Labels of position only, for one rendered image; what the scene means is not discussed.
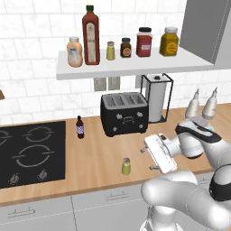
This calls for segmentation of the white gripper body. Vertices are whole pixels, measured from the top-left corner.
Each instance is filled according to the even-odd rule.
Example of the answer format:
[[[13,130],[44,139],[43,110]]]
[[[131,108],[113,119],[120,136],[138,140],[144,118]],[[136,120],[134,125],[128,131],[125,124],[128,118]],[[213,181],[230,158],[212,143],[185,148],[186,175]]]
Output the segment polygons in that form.
[[[161,173],[175,171],[178,168],[166,146],[168,141],[164,134],[153,134],[144,138],[145,148],[155,163],[155,169]]]

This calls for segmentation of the yellow-green shaker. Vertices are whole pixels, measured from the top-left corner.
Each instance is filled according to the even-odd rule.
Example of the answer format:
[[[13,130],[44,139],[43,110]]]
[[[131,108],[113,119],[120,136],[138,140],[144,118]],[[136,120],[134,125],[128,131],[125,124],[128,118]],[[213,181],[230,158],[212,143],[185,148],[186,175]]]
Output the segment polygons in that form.
[[[106,47],[106,58],[108,60],[114,60],[116,58],[115,54],[115,43],[110,41],[107,43]]]
[[[130,162],[129,158],[124,158],[123,159],[122,173],[124,175],[129,175],[131,173],[131,162]]]

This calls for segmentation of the small dark condiment bottle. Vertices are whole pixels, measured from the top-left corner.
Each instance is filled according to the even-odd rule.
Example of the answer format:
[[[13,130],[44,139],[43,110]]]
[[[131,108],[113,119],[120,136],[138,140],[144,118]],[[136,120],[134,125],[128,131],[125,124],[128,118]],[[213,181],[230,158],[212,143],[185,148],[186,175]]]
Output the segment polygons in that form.
[[[78,116],[78,120],[76,123],[76,128],[77,128],[77,135],[79,139],[83,139],[85,134],[84,134],[84,123],[81,120],[81,116]]]

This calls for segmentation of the white cabinet shelf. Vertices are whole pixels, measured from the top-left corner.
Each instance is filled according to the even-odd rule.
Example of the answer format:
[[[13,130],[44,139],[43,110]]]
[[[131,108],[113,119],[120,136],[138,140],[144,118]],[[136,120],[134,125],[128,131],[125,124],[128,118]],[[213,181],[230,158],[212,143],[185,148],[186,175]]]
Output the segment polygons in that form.
[[[164,57],[159,53],[158,48],[152,48],[151,56],[144,58],[138,57],[135,50],[132,51],[130,58],[121,58],[120,50],[116,50],[114,60],[107,60],[106,50],[102,50],[98,65],[83,63],[79,68],[72,68],[67,62],[67,52],[60,51],[56,77],[57,80],[94,79],[212,69],[212,63],[182,48],[178,49],[174,57]]]

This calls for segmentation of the pale orange sauce bottle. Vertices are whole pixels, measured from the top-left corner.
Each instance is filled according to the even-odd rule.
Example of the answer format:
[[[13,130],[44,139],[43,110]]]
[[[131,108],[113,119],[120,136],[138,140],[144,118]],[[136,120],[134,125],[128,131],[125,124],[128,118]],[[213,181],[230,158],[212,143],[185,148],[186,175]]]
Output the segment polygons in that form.
[[[78,37],[70,37],[67,44],[68,64],[73,68],[78,68],[83,63],[82,46]]]

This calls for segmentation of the tall red-brown condiment bottle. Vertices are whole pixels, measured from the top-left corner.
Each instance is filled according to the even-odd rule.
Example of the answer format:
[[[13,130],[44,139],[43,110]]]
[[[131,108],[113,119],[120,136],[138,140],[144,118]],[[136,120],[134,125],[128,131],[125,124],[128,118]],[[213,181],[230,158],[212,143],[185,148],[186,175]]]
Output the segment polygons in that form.
[[[98,65],[100,62],[99,19],[94,14],[93,5],[87,5],[86,10],[82,18],[85,63]]]

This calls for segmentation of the grey cabinet door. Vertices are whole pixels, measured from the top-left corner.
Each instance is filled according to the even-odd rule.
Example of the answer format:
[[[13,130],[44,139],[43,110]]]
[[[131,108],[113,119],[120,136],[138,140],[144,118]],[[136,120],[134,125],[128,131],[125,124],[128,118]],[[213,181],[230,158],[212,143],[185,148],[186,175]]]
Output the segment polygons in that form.
[[[231,69],[231,0],[188,0],[180,46],[214,69]]]

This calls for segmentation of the black four-slot toaster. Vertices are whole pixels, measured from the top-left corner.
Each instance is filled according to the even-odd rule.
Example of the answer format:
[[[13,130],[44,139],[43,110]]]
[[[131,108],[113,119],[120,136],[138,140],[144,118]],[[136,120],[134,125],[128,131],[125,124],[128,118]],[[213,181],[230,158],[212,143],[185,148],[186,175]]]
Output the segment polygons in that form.
[[[149,106],[139,92],[106,94],[101,97],[100,117],[105,134],[145,133]]]

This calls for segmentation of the white paper towel roll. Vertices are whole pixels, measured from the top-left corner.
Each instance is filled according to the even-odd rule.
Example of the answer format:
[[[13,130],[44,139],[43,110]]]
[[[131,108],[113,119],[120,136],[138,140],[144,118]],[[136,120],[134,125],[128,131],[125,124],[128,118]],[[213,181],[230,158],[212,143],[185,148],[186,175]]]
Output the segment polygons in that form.
[[[162,118],[162,109],[167,86],[167,78],[163,75],[150,76],[149,122],[158,122]]]

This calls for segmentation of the grey drawer front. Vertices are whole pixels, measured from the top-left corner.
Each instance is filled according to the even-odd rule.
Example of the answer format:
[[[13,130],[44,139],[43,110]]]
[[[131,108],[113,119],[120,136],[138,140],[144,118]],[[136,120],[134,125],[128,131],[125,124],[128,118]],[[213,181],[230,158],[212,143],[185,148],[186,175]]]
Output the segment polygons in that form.
[[[130,197],[106,201],[122,191]],[[147,218],[148,205],[141,196],[141,185],[106,189],[71,197],[78,231],[140,231]]]
[[[30,216],[8,218],[7,214],[35,209]],[[76,231],[70,197],[45,199],[0,208],[0,231]]]
[[[210,180],[212,179],[212,177],[213,177],[213,172],[201,173],[196,175],[198,185],[206,189],[209,187]]]

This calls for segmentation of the small brown jar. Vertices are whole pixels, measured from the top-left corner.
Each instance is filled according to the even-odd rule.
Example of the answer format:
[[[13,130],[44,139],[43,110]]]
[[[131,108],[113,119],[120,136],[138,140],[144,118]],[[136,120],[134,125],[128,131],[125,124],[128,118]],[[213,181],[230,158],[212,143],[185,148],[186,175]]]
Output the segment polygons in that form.
[[[122,39],[121,47],[120,47],[120,55],[122,58],[130,58],[131,57],[131,43],[130,39],[124,37]]]

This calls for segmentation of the grey hob knob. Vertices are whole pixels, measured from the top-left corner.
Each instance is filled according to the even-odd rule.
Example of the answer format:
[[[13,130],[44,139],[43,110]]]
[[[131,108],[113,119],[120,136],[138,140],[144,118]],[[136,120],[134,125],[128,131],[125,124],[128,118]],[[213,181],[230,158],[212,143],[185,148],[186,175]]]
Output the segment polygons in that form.
[[[47,175],[48,175],[48,173],[46,172],[46,170],[42,170],[42,171],[39,173],[39,175],[37,176],[37,178],[38,178],[39,180],[45,180],[45,179],[47,178]]]
[[[14,174],[14,175],[10,178],[9,183],[12,184],[12,185],[14,185],[14,184],[16,184],[18,181],[19,181],[19,176],[18,176],[17,174]]]

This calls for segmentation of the red jar with black lid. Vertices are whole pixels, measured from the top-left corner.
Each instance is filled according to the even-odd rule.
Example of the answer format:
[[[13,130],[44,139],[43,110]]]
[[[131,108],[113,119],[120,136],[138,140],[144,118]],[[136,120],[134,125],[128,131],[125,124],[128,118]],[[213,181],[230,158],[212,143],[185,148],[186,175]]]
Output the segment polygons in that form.
[[[136,54],[139,57],[149,57],[152,49],[152,29],[140,27],[137,33]]]

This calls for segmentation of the mustard yellow jar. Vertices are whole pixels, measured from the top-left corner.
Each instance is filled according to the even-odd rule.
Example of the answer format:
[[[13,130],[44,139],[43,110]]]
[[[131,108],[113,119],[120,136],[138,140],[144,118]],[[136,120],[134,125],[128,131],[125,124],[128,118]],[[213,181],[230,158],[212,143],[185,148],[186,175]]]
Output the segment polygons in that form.
[[[179,37],[177,27],[166,27],[161,38],[160,54],[165,57],[175,56],[178,50]]]

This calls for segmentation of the black hob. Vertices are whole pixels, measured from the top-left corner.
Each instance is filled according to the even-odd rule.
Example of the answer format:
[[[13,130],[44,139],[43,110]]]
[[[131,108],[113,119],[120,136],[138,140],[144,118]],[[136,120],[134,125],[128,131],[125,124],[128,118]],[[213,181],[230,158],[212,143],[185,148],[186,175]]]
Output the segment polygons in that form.
[[[64,180],[65,144],[65,121],[0,127],[0,189]],[[42,170],[45,180],[37,178]]]

